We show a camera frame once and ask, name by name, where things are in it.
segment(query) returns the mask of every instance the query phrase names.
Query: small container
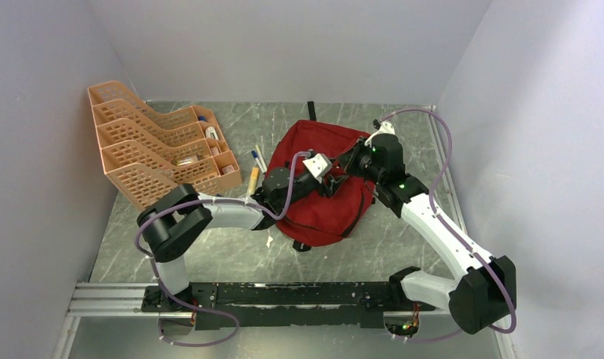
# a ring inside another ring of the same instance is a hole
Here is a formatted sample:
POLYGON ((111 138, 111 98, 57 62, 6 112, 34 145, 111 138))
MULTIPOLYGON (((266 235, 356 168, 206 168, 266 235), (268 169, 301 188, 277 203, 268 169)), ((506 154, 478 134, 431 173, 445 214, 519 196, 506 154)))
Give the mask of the small container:
POLYGON ((204 135, 208 138, 214 138, 216 140, 218 139, 218 133, 216 132, 216 129, 213 128, 213 126, 208 127, 206 130, 204 130, 204 135))
POLYGON ((227 167, 222 168, 220 171, 222 171, 222 174, 230 174, 231 172, 235 171, 235 169, 232 165, 228 165, 227 167))

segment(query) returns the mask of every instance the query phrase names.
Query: white backdrop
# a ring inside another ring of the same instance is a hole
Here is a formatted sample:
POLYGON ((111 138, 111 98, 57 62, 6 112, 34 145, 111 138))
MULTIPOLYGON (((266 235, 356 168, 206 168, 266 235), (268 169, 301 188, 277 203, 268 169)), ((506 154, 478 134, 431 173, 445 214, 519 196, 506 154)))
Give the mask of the white backdrop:
POLYGON ((604 1, 495 0, 438 110, 470 234, 517 266, 519 358, 604 358, 604 1))
POLYGON ((146 99, 434 104, 490 0, 89 0, 146 99))
POLYGON ((125 71, 84 1, 0 1, 0 359, 50 358, 116 189, 85 88, 125 71))

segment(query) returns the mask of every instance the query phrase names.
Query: robotic arm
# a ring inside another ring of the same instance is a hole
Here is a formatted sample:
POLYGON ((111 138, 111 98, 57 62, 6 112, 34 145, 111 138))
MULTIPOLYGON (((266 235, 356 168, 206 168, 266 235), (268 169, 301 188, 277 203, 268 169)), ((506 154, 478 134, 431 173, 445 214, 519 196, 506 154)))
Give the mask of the robotic arm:
MULTIPOLYGON (((449 312, 454 321, 470 334, 477 333, 509 314, 503 295, 475 254, 489 259, 488 266, 498 275, 515 305, 514 264, 507 257, 496 259, 477 245, 441 211, 437 203, 434 203, 433 211, 427 187, 417 178, 405 173, 403 148, 394 135, 392 125, 375 121, 375 127, 378 131, 369 138, 360 138, 350 150, 338 157, 338 164, 350 176, 374 181, 377 199, 397 217, 413 226, 432 245, 451 270, 454 279, 433 276, 419 268, 409 267, 390 277, 390 294, 387 298, 381 295, 381 299, 371 304, 370 296, 363 295, 358 303, 368 311, 399 310, 412 303, 429 304, 449 312), (442 216, 471 245, 471 252, 437 216, 442 216)), ((276 220, 265 215, 258 207, 281 213, 288 197, 290 203, 293 203, 313 191, 329 194, 334 190, 326 188, 324 177, 333 163, 327 156, 312 153, 303 163, 304 171, 294 177, 293 181, 290 181, 291 172, 287 168, 271 171, 251 198, 211 197, 197 193, 190 185, 180 185, 143 211, 137 219, 139 226, 178 204, 197 199, 208 202, 178 210, 177 213, 184 216, 179 221, 172 214, 164 215, 151 222, 143 231, 143 237, 154 255, 160 279, 169 292, 183 301, 192 302, 194 290, 186 273, 183 255, 204 230, 220 227, 264 230, 276 220)), ((180 310, 180 306, 174 305, 172 310, 180 310)))

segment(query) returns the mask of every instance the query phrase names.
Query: gray floor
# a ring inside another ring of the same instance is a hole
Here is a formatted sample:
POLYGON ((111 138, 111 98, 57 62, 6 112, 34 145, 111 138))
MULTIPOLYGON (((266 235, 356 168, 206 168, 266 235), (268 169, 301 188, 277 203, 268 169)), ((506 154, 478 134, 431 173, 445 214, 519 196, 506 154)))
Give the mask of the gray floor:
MULTIPOLYGON (((298 119, 308 118, 302 103, 200 102, 214 110, 231 149, 236 154, 244 184, 223 195, 245 194, 254 160, 250 150, 259 144, 269 161, 279 139, 298 119)), ((189 102, 157 102, 167 112, 189 102)), ((372 119, 401 105, 317 104, 318 120, 373 132, 372 119)), ((433 129, 427 116, 402 115, 394 120, 405 150, 407 170, 431 184, 440 170, 433 129)), ((436 190, 442 208, 456 218, 457 208, 443 185, 436 190)), ((106 229, 91 281, 149 283, 152 271, 134 249, 137 209, 120 194, 106 229)), ((373 205, 351 237, 337 244, 297 253, 292 241, 276 227, 267 231, 218 229, 203 233, 186 254, 190 279, 203 282, 256 281, 364 281, 387 280, 407 266, 419 266, 443 277, 451 273, 439 255, 411 227, 388 209, 373 205)), ((449 316, 427 314, 420 337, 455 330, 449 316)), ((193 332, 186 339, 202 343, 223 337, 227 329, 193 332)), ((154 319, 84 318, 71 358, 500 358, 491 331, 461 334, 436 344, 393 341, 384 330, 356 326, 243 328, 232 340, 205 349, 171 347, 157 339, 154 319)))
MULTIPOLYGON (((156 102, 166 112, 188 102, 156 102)), ((250 151, 263 148, 268 163, 279 139, 298 119, 308 118, 302 103, 203 102, 211 108, 236 154, 243 186, 223 195, 245 194, 248 175, 254 165, 250 151)), ((354 129, 373 132, 372 119, 398 110, 402 105, 317 104, 317 118, 354 129)), ((405 114, 394 121, 403 144, 407 170, 431 184, 440 171, 430 122, 424 114, 405 114)), ((451 215, 449 197, 442 185, 437 200, 451 215)), ((91 277, 93 282, 149 282, 152 271, 132 245, 137 209, 118 195, 91 277)), ((252 232, 216 229, 203 233, 186 254, 193 281, 340 281, 387 280, 407 266, 418 266, 443 277, 451 277, 439 255, 411 227, 380 204, 364 215, 351 237, 335 245, 297 253, 291 240, 276 227, 252 232)))

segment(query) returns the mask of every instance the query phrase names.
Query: black linear rail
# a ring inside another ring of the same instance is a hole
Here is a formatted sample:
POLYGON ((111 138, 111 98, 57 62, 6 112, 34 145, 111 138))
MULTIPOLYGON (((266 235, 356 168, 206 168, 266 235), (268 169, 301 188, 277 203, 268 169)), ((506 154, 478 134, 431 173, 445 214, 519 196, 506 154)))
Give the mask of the black linear rail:
MULTIPOLYGON (((389 282, 192 283, 191 287, 198 304, 234 314, 243 327, 358 324, 361 328, 384 328, 384 312, 411 311, 414 305, 401 294, 400 287, 389 282)), ((421 310, 434 307, 421 304, 421 310)), ((159 287, 149 286, 141 311, 173 310, 159 287)), ((228 318, 199 313, 195 329, 232 326, 228 318)))

